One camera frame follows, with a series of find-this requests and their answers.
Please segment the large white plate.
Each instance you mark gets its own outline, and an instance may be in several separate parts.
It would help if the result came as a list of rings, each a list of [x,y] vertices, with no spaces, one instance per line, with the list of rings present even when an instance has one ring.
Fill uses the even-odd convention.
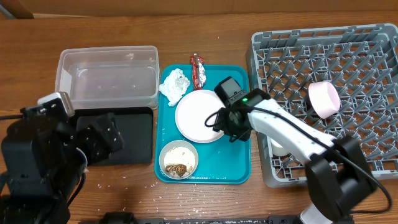
[[[211,90],[195,90],[184,96],[175,110],[175,123],[180,133],[197,143],[209,143],[221,138],[222,131],[205,126],[206,119],[224,104]]]

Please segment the white paper cup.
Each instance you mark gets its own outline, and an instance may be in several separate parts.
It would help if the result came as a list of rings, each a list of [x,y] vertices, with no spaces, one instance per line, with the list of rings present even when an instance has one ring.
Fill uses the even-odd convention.
[[[271,139],[272,153],[275,156],[283,157],[290,154],[283,146],[281,146],[277,141]]]

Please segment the red silver foil wrapper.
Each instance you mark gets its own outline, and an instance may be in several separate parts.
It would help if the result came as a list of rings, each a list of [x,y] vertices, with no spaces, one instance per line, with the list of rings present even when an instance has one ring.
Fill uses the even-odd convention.
[[[201,90],[206,83],[205,61],[198,54],[193,54],[190,57],[190,62],[192,65],[193,89]]]

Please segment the grey bowl with rice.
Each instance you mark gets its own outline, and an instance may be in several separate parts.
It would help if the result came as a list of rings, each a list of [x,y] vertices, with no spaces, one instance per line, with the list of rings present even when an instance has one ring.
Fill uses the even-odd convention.
[[[167,178],[185,180],[196,171],[199,156],[191,143],[175,140],[162,148],[158,161],[160,170]]]

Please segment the white napkin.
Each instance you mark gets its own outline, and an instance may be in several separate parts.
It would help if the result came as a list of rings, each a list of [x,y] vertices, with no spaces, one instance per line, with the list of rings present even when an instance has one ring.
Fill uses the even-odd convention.
[[[190,80],[184,75],[183,71],[179,68],[172,70],[170,75],[159,85],[159,91],[168,100],[170,107],[175,106],[186,94]]]

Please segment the small pink white bowl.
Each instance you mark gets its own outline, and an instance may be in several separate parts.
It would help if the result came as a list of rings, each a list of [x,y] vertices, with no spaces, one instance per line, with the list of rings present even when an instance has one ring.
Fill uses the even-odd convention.
[[[308,97],[316,114],[326,119],[340,110],[341,102],[336,88],[328,81],[311,83]]]

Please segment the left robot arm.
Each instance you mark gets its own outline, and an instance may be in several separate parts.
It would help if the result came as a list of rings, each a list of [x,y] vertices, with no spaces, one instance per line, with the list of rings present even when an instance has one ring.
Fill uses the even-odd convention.
[[[52,116],[12,123],[1,143],[7,168],[1,186],[10,191],[1,197],[1,223],[67,223],[86,167],[123,147],[111,113],[82,129]]]

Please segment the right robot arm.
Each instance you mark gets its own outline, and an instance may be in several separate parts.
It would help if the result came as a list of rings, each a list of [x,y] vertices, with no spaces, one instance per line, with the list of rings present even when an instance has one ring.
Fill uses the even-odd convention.
[[[251,131],[275,140],[305,168],[311,205],[294,223],[352,223],[355,206],[380,189],[392,208],[392,197],[371,173],[357,139],[336,138],[291,115],[260,89],[215,88],[224,107],[213,113],[211,128],[230,142],[246,141]]]

